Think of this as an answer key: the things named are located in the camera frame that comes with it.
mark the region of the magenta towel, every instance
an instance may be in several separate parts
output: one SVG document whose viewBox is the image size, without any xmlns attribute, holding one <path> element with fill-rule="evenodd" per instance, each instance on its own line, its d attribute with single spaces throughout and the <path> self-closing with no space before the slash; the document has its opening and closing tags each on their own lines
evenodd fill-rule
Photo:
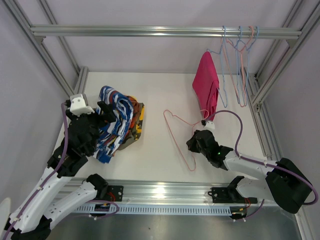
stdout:
<svg viewBox="0 0 320 240">
<path fill-rule="evenodd" d="M 201 110 L 208 110 L 209 115 L 216 112 L 218 104 L 219 79 L 210 52 L 206 51 L 200 60 L 192 87 L 198 97 Z"/>
</svg>

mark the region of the wire hanger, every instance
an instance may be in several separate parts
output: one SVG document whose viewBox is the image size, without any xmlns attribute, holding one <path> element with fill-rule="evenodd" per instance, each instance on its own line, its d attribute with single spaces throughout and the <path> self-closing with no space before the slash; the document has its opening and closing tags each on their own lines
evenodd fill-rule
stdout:
<svg viewBox="0 0 320 240">
<path fill-rule="evenodd" d="M 220 88 L 218 88 L 218 92 L 219 92 L 219 96 L 221 98 L 221 101 L 222 101 L 222 104 L 224 106 L 224 108 L 226 108 L 228 106 L 228 94 L 227 94 L 227 91 L 226 91 L 226 81 L 225 81 L 225 72 L 224 72 L 224 64 L 223 64 L 223 60 L 222 60 L 222 55 L 221 55 L 221 52 L 223 51 L 223 46 L 224 44 L 226 44 L 226 27 L 225 26 L 222 26 L 223 27 L 223 30 L 224 30 L 224 35 L 223 35 L 223 41 L 221 43 L 221 46 L 220 46 L 220 51 L 219 52 L 216 52 L 216 51 L 212 51 L 210 50 L 209 48 L 207 48 L 206 50 L 212 54 L 217 54 L 220 56 L 220 65 L 221 65 L 221 71 L 222 71 L 222 80 L 223 80 L 223 91 L 224 91 L 224 94 L 225 94 L 225 101 L 223 100 L 222 98 L 222 95 L 220 93 Z"/>
<path fill-rule="evenodd" d="M 242 108 L 247 105 L 247 99 L 248 99 L 248 92 L 246 90 L 246 81 L 245 81 L 245 78 L 244 78 L 243 52 L 244 52 L 244 50 L 248 50 L 249 49 L 249 48 L 247 48 L 247 45 L 249 44 L 249 42 L 252 40 L 252 38 L 254 36 L 254 27 L 253 26 L 249 26 L 249 27 L 251 28 L 252 33 L 251 33 L 250 39 L 247 41 L 247 43 L 245 43 L 245 42 L 243 42 L 241 40 L 241 37 L 242 37 L 242 27 L 241 26 L 239 26 L 239 28 L 240 28 L 240 36 L 239 36 L 239 39 L 236 42 L 236 44 L 234 45 L 233 41 L 231 39 L 229 39 L 229 38 L 227 40 L 227 43 L 229 43 L 236 51 L 235 57 L 236 57 L 236 68 L 237 68 L 237 87 L 235 88 L 235 91 L 237 92 L 237 94 L 236 94 L 237 98 L 239 97 L 239 88 L 238 88 L 238 86 L 239 86 L 239 82 L 238 82 L 239 54 L 238 53 L 240 53 L 241 70 L 242 70 L 242 91 L 241 91 L 241 94 L 242 94 L 243 104 L 240 103 L 240 99 L 239 99 L 238 103 L 240 104 L 240 106 Z M 243 46 L 243 48 L 241 50 L 239 50 L 239 48 L 238 48 L 239 42 L 242 42 L 244 44 L 244 46 Z"/>
<path fill-rule="evenodd" d="M 256 35 L 255 35 L 255 39 L 254 41 L 251 43 L 251 45 L 249 46 L 248 49 L 246 49 L 247 51 L 247 67 L 246 67 L 246 70 L 247 70 L 247 74 L 246 74 L 246 80 L 245 80 L 245 91 L 246 91 L 246 97 L 247 97 L 247 101 L 248 102 L 248 90 L 247 90 L 247 85 L 248 85 L 248 76 L 249 76 L 249 66 L 250 66 L 250 50 L 251 50 L 251 47 L 253 46 L 253 44 L 256 42 L 258 36 L 259 36 L 259 27 L 258 26 L 255 26 L 256 28 Z"/>
</svg>

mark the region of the aluminum frame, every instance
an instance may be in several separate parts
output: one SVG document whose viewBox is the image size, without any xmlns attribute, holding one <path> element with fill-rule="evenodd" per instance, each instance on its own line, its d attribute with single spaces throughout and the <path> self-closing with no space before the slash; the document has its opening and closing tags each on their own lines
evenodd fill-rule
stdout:
<svg viewBox="0 0 320 240">
<path fill-rule="evenodd" d="M 287 18 L 285 19 L 285 21 L 282 25 L 283 28 L 287 28 L 290 26 L 291 22 L 296 18 L 297 13 L 299 12 L 301 7 L 303 6 L 303 2 L 304 2 L 304 0 L 296 0 L 295 1 Z M 276 51 L 279 49 L 281 42 L 282 42 L 281 40 L 274 40 L 273 41 L 267 55 L 265 56 L 263 62 L 261 63 L 261 65 L 258 69 L 258 72 L 255 74 L 255 77 L 257 79 L 259 79 L 260 77 L 263 77 L 267 66 L 270 64 L 272 57 L 275 55 Z"/>
<path fill-rule="evenodd" d="M 91 36 L 91 37 L 185 37 L 185 38 L 238 38 L 240 29 L 234 27 L 181 27 L 181 26 L 107 26 L 35 24 L 35 36 Z M 297 40 L 302 34 L 298 28 L 261 27 L 259 39 Z M 242 28 L 242 38 L 250 38 L 252 29 Z"/>
<path fill-rule="evenodd" d="M 57 82 L 61 85 L 65 93 L 70 96 L 75 93 L 81 93 L 84 91 L 86 86 L 86 80 L 88 75 L 88 68 L 82 67 L 79 71 L 79 66 L 72 54 L 67 42 L 63 36 L 123 36 L 123 37 L 189 37 L 189 38 L 221 38 L 226 32 L 226 37 L 228 38 L 238 38 L 240 35 L 240 30 L 238 28 L 226 28 L 222 27 L 144 27 L 144 26 L 82 26 L 82 25 L 58 25 L 55 20 L 53 13 L 51 12 L 46 0 L 38 0 L 41 4 L 50 25 L 33 25 L 29 21 L 28 17 L 20 7 L 19 3 L 15 0 L 3 0 L 10 10 L 11 14 L 14 16 L 21 29 L 24 31 L 32 45 L 35 47 L 47 67 L 52 72 L 53 76 Z M 284 25 L 289 24 L 293 19 L 295 13 L 301 5 L 302 0 L 297 0 L 290 14 L 288 15 L 288 21 Z M 314 31 L 316 26 L 319 24 L 320 19 L 320 7 L 317 4 L 312 16 L 308 19 L 302 30 L 298 28 L 288 28 L 288 27 L 276 27 L 276 28 L 261 28 L 259 31 L 259 39 L 275 39 L 275 40 L 297 40 L 293 45 L 292 49 L 288 51 L 278 68 L 271 75 L 271 77 L 263 83 L 263 85 L 258 89 L 253 76 L 249 77 L 249 86 L 252 94 L 255 94 L 250 99 L 250 110 L 253 116 L 255 126 L 259 135 L 259 141 L 264 145 L 264 153 L 267 156 L 275 156 L 279 158 L 281 156 L 281 150 L 277 143 L 277 138 L 274 132 L 270 131 L 272 129 L 272 123 L 268 116 L 268 106 L 262 105 L 263 101 L 266 99 L 271 87 L 279 79 L 281 74 L 284 72 L 286 67 L 290 64 L 293 58 L 298 54 L 299 50 L 302 48 L 303 44 L 307 41 L 308 37 Z M 242 38 L 248 38 L 252 34 L 250 28 L 243 28 Z M 71 61 L 75 71 L 79 73 L 78 83 L 73 90 L 71 86 L 66 81 L 65 77 L 59 70 L 55 60 L 51 57 L 46 46 L 40 39 L 45 36 L 58 36 L 60 44 L 63 50 L 67 54 L 69 60 Z M 271 53 L 265 58 L 262 63 L 260 70 L 263 70 L 268 64 L 273 52 L 277 49 L 277 43 L 275 41 L 271 47 Z M 82 179 L 73 179 L 70 184 L 67 184 L 63 190 L 58 194 L 62 198 L 64 195 L 72 192 L 73 188 L 78 187 L 81 184 Z M 203 184 L 203 183 L 165 183 L 165 182 L 128 182 L 128 181 L 109 181 L 110 184 L 122 184 L 125 186 L 124 200 L 127 203 L 140 203 L 140 204 L 168 204 L 168 205 L 206 205 L 209 204 L 210 198 L 206 196 L 206 191 L 212 187 L 214 184 Z M 300 232 L 303 232 L 304 236 L 308 239 L 313 238 L 311 235 L 310 228 L 308 226 L 308 220 L 304 211 L 301 210 L 302 214 L 297 215 L 297 221 L 299 224 Z"/>
<path fill-rule="evenodd" d="M 55 16 L 53 15 L 53 13 L 49 7 L 47 0 L 37 0 L 37 1 L 39 3 L 39 6 L 41 7 L 46 19 L 48 20 L 48 22 L 50 24 L 58 24 L 55 19 Z M 68 57 L 71 65 L 73 66 L 75 72 L 77 74 L 79 74 L 80 67 L 76 61 L 75 56 L 73 55 L 72 51 L 70 50 L 70 47 L 69 47 L 66 39 L 63 36 L 58 36 L 57 38 L 58 38 L 58 41 L 60 42 L 60 45 L 61 45 L 62 49 L 64 50 L 66 56 Z"/>
<path fill-rule="evenodd" d="M 302 34 L 298 38 L 297 42 L 293 45 L 292 48 L 288 50 L 280 64 L 276 67 L 275 71 L 271 76 L 262 83 L 258 92 L 252 99 L 253 108 L 260 108 L 261 104 L 267 98 L 268 94 L 271 91 L 271 88 L 274 86 L 275 82 L 281 77 L 284 71 L 287 69 L 289 64 L 293 61 L 296 55 L 300 52 L 306 41 L 312 35 L 312 33 L 317 29 L 320 24 L 320 1 L 315 6 L 311 16 L 308 18 L 304 27 L 302 28 Z"/>
</svg>

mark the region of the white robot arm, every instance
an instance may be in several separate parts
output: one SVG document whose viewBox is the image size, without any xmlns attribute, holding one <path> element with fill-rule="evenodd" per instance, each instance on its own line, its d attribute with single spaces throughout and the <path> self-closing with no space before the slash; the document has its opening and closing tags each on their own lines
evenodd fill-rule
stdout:
<svg viewBox="0 0 320 240">
<path fill-rule="evenodd" d="M 188 149 L 194 153 L 202 153 L 216 168 L 252 177 L 237 176 L 222 193 L 219 189 L 214 189 L 214 203 L 237 203 L 244 198 L 253 197 L 275 201 L 289 213 L 298 212 L 311 193 L 312 185 L 292 161 L 287 158 L 267 161 L 241 154 L 237 152 L 237 147 L 234 150 L 221 146 L 213 135 L 213 123 L 203 121 L 202 124 L 204 130 L 196 130 L 192 138 L 186 142 Z"/>
<path fill-rule="evenodd" d="M 79 206 L 90 200 L 110 198 L 107 195 L 108 183 L 98 174 L 94 174 L 76 191 L 52 203 L 58 192 L 88 161 L 87 157 L 95 152 L 100 137 L 99 128 L 107 122 L 115 121 L 113 112 L 109 111 L 104 102 L 98 103 L 103 112 L 97 114 L 88 106 L 84 94 L 71 96 L 65 104 L 66 111 L 64 105 L 61 105 L 65 138 L 47 162 L 47 168 L 29 196 L 10 214 L 4 238 L 9 232 L 13 232 L 11 239 L 15 240 L 46 239 L 51 229 Z M 68 128 L 66 115 L 71 120 Z"/>
</svg>

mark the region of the clothing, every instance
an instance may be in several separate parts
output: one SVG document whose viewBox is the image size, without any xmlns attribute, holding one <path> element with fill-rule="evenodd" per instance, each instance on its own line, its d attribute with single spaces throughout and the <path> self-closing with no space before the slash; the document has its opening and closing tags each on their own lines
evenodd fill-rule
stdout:
<svg viewBox="0 0 320 240">
<path fill-rule="evenodd" d="M 219 79 L 210 52 L 206 51 L 200 60 L 192 87 L 197 95 L 203 117 L 216 112 L 219 95 Z"/>
<path fill-rule="evenodd" d="M 93 157 L 102 163 L 109 163 L 128 133 L 134 115 L 134 107 L 127 96 L 110 86 L 101 88 L 99 101 L 104 101 L 107 105 L 112 104 L 116 121 L 100 128 L 100 138 Z M 100 114 L 101 108 L 97 107 L 96 112 Z"/>
<path fill-rule="evenodd" d="M 118 150 L 123 150 L 126 147 L 130 146 L 134 142 L 138 141 L 138 139 L 141 136 L 142 124 L 143 124 L 144 114 L 145 114 L 145 105 L 143 103 L 138 103 L 137 112 L 135 112 L 134 114 L 136 114 L 135 122 L 132 119 L 131 125 L 133 126 L 128 131 L 127 135 L 125 136 L 125 139 L 123 140 L 122 144 L 119 146 Z"/>
<path fill-rule="evenodd" d="M 133 96 L 127 96 L 127 97 L 133 106 L 133 117 L 132 117 L 132 121 L 131 121 L 131 124 L 129 127 L 129 131 L 127 132 L 127 134 L 128 134 L 132 130 L 132 128 L 135 126 L 137 120 L 139 119 L 141 109 L 139 109 L 139 103 L 137 102 L 137 100 Z"/>
</svg>

